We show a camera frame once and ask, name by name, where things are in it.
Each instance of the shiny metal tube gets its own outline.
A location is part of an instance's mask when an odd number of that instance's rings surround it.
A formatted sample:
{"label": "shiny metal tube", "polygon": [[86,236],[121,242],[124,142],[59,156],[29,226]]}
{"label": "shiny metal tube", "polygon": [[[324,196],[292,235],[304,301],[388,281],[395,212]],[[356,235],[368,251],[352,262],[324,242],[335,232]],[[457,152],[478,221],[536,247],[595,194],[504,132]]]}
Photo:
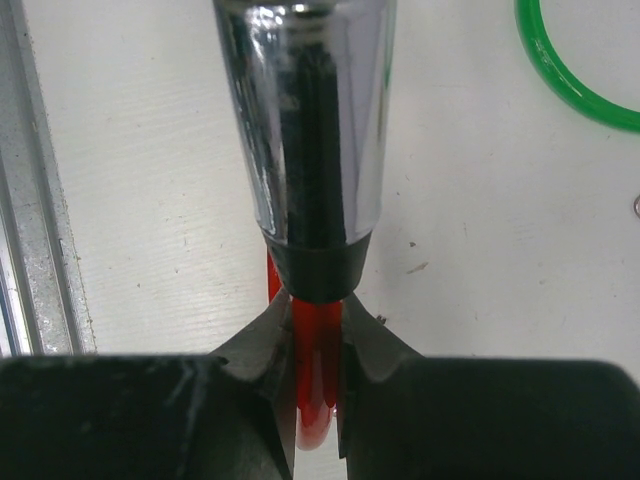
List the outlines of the shiny metal tube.
{"label": "shiny metal tube", "polygon": [[256,217],[295,294],[288,269],[321,272],[283,257],[366,254],[378,221],[396,1],[214,5]]}

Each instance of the red tube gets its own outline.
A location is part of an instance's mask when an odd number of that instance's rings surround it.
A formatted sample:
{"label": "red tube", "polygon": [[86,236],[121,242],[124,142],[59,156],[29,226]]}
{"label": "red tube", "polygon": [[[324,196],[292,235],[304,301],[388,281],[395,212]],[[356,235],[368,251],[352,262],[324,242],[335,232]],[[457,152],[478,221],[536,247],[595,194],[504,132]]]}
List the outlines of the red tube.
{"label": "red tube", "polygon": [[[267,261],[269,301],[281,287],[273,261]],[[298,428],[301,450],[319,447],[331,426],[338,395],[342,303],[315,305],[292,301],[296,356]]]}

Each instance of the stain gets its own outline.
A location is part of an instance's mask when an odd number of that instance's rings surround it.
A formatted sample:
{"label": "stain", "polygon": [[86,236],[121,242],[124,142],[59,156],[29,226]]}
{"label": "stain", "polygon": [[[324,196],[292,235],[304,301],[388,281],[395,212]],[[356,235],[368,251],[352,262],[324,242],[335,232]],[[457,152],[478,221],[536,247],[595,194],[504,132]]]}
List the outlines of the stain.
{"label": "stain", "polygon": [[411,270],[409,270],[407,272],[407,275],[411,275],[412,273],[416,273],[416,272],[421,272],[422,270],[424,270],[425,268],[427,268],[427,266],[429,265],[429,262],[424,262],[421,263],[420,265],[418,265],[416,268],[412,268]]}

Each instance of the black jaw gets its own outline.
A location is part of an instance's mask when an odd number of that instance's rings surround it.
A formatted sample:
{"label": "black jaw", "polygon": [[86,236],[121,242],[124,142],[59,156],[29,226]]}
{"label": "black jaw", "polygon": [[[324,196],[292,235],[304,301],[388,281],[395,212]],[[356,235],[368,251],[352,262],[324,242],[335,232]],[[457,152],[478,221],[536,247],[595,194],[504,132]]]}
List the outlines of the black jaw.
{"label": "black jaw", "polygon": [[[208,356],[0,362],[13,479],[292,479],[289,296]],[[424,358],[345,300],[350,480],[638,479],[640,392],[598,362]]]}

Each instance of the green ring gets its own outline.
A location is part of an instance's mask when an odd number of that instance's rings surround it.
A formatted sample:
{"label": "green ring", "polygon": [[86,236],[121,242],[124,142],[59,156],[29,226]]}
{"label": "green ring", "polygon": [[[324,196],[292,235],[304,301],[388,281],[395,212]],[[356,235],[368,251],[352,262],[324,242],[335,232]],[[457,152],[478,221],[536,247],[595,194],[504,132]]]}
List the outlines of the green ring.
{"label": "green ring", "polygon": [[516,0],[520,38],[531,62],[544,81],[583,115],[611,127],[640,132],[640,112],[621,107],[587,88],[556,53],[540,11],[539,0]]}

